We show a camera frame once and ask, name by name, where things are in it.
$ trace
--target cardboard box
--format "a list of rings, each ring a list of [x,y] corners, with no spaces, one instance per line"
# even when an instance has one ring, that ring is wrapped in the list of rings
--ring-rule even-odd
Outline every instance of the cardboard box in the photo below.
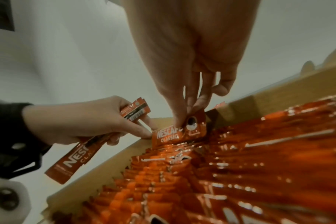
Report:
[[[207,111],[208,127],[220,128],[240,123],[334,94],[336,94],[336,62],[319,70],[303,69],[296,80]],[[160,128],[172,123],[171,118],[154,120]],[[49,220],[57,211],[77,213],[83,201],[95,195],[103,185],[112,185],[113,177],[121,176],[120,172],[130,164],[132,156],[144,153],[150,146],[150,140],[139,140],[69,186],[49,196],[48,208],[42,213],[45,219]]]

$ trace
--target hand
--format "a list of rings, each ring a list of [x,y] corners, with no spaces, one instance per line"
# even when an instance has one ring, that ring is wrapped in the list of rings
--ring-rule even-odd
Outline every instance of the hand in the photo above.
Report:
[[[229,93],[259,0],[122,2],[138,51],[172,109],[176,127],[187,114],[206,108],[212,93]],[[218,85],[216,72],[221,72]]]
[[[131,103],[121,97],[94,100],[84,103],[55,106],[28,106],[23,110],[23,119],[28,129],[47,144],[71,144],[79,137],[115,134],[108,141],[116,145],[127,133],[140,138],[150,138],[152,133],[139,123],[133,123],[120,115],[120,110]],[[141,120],[151,129],[154,122],[144,116]]]

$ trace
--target white background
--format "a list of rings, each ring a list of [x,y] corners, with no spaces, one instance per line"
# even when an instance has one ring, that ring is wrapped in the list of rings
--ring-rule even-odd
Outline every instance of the white background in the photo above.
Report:
[[[12,5],[16,31],[0,30],[0,99],[50,104],[143,97],[152,117],[171,116],[138,57],[122,8],[105,0]],[[336,0],[264,0],[234,87],[227,97],[214,97],[209,108],[293,76],[307,60],[321,64],[335,48]],[[104,147],[70,182],[136,140],[126,136]],[[41,170],[16,178],[31,194],[33,210],[25,223],[39,221],[46,197],[63,187],[44,171],[72,147],[55,145]]]

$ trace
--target barcode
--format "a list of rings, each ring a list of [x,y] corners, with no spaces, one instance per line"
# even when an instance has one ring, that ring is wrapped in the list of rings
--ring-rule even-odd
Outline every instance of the barcode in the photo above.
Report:
[[[145,108],[140,109],[137,113],[129,117],[130,121],[134,121],[145,113]]]

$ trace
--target black sleeve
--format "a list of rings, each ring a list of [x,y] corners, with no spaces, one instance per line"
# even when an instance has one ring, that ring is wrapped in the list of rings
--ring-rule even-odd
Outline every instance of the black sleeve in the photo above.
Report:
[[[40,168],[42,155],[51,147],[34,136],[24,123],[22,110],[29,105],[0,103],[0,177],[12,178],[24,174],[26,172],[17,175],[13,172],[33,162],[37,164],[37,169]]]

